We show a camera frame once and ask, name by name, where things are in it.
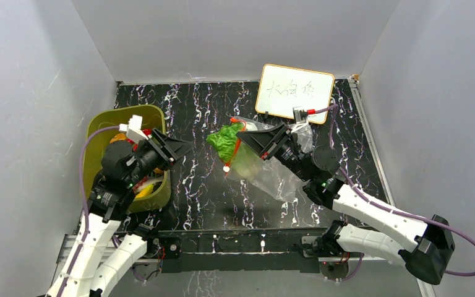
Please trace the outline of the clear zip top bag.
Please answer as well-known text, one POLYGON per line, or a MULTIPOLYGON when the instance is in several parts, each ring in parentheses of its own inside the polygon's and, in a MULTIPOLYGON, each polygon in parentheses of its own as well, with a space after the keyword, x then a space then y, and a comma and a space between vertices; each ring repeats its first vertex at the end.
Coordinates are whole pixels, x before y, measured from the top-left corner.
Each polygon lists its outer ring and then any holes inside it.
MULTIPOLYGON (((274 125, 264 124, 252 119, 239 116, 232 117, 230 124, 240 124, 247 131, 259 131, 273 128, 274 125)), ((288 125, 297 136, 297 143, 303 152, 312 149, 312 129, 308 122, 288 125)), ((283 202, 294 202, 296 192, 304 184, 287 167, 283 166, 275 157, 263 161, 253 154, 252 150, 241 144, 230 162, 224 162, 223 171, 229 179, 246 180, 253 186, 261 189, 272 198, 283 202)))

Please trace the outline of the green lettuce head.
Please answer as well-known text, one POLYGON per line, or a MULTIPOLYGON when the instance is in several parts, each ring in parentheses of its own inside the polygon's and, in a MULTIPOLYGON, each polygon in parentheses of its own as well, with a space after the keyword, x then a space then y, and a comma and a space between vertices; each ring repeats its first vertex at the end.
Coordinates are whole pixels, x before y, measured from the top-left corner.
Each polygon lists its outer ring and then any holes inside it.
POLYGON ((256 131, 257 127, 243 119, 231 118, 231 124, 223 126, 218 132, 207 137, 207 142, 214 147, 220 160, 224 163, 223 172, 235 178, 254 178, 262 161, 260 158, 237 137, 238 132, 256 131))

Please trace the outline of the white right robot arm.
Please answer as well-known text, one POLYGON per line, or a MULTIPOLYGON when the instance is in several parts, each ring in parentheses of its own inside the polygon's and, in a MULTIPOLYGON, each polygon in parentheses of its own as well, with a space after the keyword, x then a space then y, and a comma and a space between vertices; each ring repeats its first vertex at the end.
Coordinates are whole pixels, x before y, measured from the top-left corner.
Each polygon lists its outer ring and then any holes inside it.
POLYGON ((332 148, 319 145, 303 152, 297 135, 285 124, 239 131, 236 136, 262 160, 275 158, 304 181, 302 189, 313 203, 370 226, 363 229, 335 220, 323 235, 301 238, 305 257, 360 252, 402 266, 423 282, 440 284, 455 250, 452 234, 441 227, 446 219, 434 215, 425 222, 364 194, 349 183, 332 148))

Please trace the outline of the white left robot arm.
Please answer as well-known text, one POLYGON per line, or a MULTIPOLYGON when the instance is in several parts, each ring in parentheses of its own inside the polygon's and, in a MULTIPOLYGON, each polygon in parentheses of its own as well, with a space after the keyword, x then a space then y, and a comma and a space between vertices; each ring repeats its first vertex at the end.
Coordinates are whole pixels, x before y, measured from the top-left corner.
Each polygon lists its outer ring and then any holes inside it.
POLYGON ((137 227, 103 259, 136 197, 136 184, 155 169, 170 169, 194 145, 157 129, 149 135, 127 130, 126 136, 127 140, 105 148, 101 170, 85 199, 77 239, 47 296, 109 296, 136 260, 153 257, 160 250, 160 241, 152 231, 137 227))

